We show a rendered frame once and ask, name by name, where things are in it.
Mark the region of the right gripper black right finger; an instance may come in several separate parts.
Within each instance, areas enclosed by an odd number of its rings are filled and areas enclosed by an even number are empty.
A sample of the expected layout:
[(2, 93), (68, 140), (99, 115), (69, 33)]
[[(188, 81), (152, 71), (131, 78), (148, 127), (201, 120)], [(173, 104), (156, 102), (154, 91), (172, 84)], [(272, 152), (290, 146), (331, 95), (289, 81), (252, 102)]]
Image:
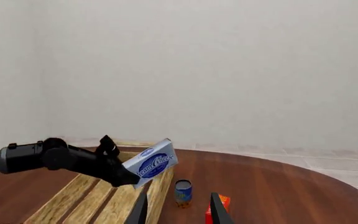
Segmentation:
[(216, 192), (211, 194), (210, 209), (213, 224), (234, 224)]

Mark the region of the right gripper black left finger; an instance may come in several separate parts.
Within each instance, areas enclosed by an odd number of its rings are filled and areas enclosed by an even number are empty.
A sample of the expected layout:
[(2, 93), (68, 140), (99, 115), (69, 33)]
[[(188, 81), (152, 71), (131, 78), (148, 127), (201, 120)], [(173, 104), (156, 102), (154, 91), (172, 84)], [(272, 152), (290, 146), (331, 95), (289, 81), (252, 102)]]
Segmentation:
[(147, 194), (142, 192), (133, 206), (126, 224), (145, 224), (147, 218), (148, 199)]

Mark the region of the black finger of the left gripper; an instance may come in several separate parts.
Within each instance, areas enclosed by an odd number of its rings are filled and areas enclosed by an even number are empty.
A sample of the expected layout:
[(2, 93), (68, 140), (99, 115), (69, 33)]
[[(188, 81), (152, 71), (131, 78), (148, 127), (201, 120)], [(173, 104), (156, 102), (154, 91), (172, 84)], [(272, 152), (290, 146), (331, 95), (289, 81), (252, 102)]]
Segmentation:
[(135, 185), (138, 184), (140, 177), (124, 166), (119, 165), (117, 167), (113, 167), (112, 176), (110, 184), (113, 187), (120, 187), (124, 185)]

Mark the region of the blue white cream cheese box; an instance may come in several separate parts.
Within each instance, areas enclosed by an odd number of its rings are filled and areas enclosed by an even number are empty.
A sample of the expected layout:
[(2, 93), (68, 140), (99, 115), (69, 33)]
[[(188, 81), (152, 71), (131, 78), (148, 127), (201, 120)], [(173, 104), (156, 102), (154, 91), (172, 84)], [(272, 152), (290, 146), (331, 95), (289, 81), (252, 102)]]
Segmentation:
[(177, 163), (173, 143), (166, 138), (123, 162), (123, 166), (139, 177), (138, 182), (132, 184), (133, 188), (138, 189)]

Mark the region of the wooden slat tray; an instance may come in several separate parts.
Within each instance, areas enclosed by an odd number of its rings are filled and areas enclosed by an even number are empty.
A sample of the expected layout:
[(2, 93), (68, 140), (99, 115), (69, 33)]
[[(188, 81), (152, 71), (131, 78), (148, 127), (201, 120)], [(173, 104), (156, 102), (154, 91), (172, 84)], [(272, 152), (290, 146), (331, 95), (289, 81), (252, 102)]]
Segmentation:
[(173, 173), (170, 167), (137, 190), (77, 175), (24, 224), (124, 224), (142, 193), (148, 199), (145, 224), (157, 224)]

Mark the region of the red and orange food box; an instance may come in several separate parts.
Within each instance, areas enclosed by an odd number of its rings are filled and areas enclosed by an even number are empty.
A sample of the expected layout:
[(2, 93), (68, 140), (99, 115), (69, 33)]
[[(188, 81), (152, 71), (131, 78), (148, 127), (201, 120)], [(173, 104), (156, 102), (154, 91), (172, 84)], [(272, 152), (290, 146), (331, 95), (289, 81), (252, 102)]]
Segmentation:
[[(231, 199), (229, 197), (227, 197), (227, 196), (223, 196), (223, 195), (220, 195), (220, 194), (219, 194), (219, 197), (221, 198), (221, 201), (222, 201), (222, 203), (224, 205), (224, 208), (228, 212)], [(210, 201), (209, 201), (208, 209), (205, 212), (205, 224), (213, 224), (212, 218), (211, 218)]]

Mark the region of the blue and yellow tin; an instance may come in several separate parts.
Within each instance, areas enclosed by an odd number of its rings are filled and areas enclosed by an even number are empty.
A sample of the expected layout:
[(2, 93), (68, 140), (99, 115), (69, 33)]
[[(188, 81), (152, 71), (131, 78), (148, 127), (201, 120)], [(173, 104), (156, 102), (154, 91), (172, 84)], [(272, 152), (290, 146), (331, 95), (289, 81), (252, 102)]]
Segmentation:
[(188, 208), (192, 201), (193, 186), (189, 180), (180, 179), (175, 182), (174, 194), (176, 205), (179, 208)]

